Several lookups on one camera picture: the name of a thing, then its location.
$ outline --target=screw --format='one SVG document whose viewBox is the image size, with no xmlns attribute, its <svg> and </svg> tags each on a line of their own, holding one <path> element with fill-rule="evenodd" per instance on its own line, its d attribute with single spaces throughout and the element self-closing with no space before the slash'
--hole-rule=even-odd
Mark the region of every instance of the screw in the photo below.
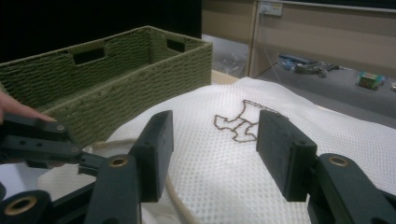
<svg viewBox="0 0 396 224">
<path fill-rule="evenodd" d="M 58 125 L 58 126 L 56 127 L 56 129 L 57 129 L 58 131 L 64 131 L 65 127 L 64 127 L 62 124 L 60 124 L 60 125 Z"/>
<path fill-rule="evenodd" d="M 112 160 L 109 165 L 111 167 L 120 167 L 120 166 L 125 165 L 127 162 L 128 162 L 128 160 L 126 158 L 118 157 L 118 158 Z"/>
<path fill-rule="evenodd" d="M 72 151 L 72 152 L 78 152 L 78 151 L 79 151 L 79 148 L 78 148 L 78 147 L 72 147 L 71 151 Z"/>
<path fill-rule="evenodd" d="M 347 162 L 347 160 L 340 158 L 340 157 L 330 157 L 329 158 L 329 162 L 331 162 L 334 165 L 337 166 L 348 166 L 349 163 Z"/>
</svg>

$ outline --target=wicker basket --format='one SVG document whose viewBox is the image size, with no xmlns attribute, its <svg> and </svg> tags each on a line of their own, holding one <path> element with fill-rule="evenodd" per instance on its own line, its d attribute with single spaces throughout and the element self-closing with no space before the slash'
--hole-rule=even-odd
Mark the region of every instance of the wicker basket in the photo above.
<svg viewBox="0 0 396 224">
<path fill-rule="evenodd" d="M 210 43 L 147 26 L 1 63 L 0 81 L 86 146 L 149 107 L 210 84 L 211 56 Z"/>
</svg>

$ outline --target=white cable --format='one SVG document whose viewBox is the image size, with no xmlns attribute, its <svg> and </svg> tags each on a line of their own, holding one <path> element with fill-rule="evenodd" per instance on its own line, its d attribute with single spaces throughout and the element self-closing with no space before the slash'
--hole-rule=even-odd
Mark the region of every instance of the white cable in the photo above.
<svg viewBox="0 0 396 224">
<path fill-rule="evenodd" d="M 274 64 L 271 62 L 270 56 L 268 55 L 267 49 L 266 49 L 266 48 L 264 48 L 264 52 L 265 52 L 265 55 L 267 56 L 268 62 L 271 64 L 271 68 L 272 68 L 272 70 L 274 71 L 275 76 L 277 77 L 277 80 L 278 80 L 279 83 L 281 84 L 282 81 L 280 81 L 280 77 L 277 75 L 277 73 L 276 73 L 276 71 L 275 71 L 275 69 L 274 69 Z"/>
</svg>

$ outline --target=black wall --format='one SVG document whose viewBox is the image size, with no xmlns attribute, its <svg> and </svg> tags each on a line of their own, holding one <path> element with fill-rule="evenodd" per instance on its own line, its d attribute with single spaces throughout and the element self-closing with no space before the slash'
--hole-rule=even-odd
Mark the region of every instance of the black wall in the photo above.
<svg viewBox="0 0 396 224">
<path fill-rule="evenodd" d="M 201 0 L 0 0 L 0 63 L 144 25 L 201 37 Z"/>
</svg>

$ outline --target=cable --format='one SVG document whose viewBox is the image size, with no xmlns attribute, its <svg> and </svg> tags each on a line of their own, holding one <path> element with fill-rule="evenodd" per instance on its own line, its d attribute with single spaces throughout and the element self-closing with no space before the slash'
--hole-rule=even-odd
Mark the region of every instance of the cable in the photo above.
<svg viewBox="0 0 396 224">
<path fill-rule="evenodd" d="M 175 204 L 175 207 L 181 213 L 181 215 L 187 220 L 189 224 L 197 224 L 198 222 L 193 217 L 191 211 L 186 207 L 186 205 L 181 201 L 178 197 L 177 192 L 175 190 L 175 186 L 172 183 L 171 177 L 166 175 L 165 179 L 165 186 L 168 190 L 169 197 L 171 198 L 172 202 Z"/>
<path fill-rule="evenodd" d="M 270 62 L 270 64 L 271 64 L 271 68 L 272 68 L 272 70 L 274 71 L 275 76 L 277 77 L 277 80 L 278 80 L 279 83 L 281 84 L 282 81 L 280 81 L 280 77 L 277 75 L 277 73 L 276 73 L 276 71 L 275 71 L 275 69 L 274 69 L 274 64 L 271 62 L 270 56 L 268 56 L 267 50 L 266 50 L 265 48 L 264 48 L 264 52 L 265 52 L 265 55 L 267 56 L 268 62 Z"/>
</svg>

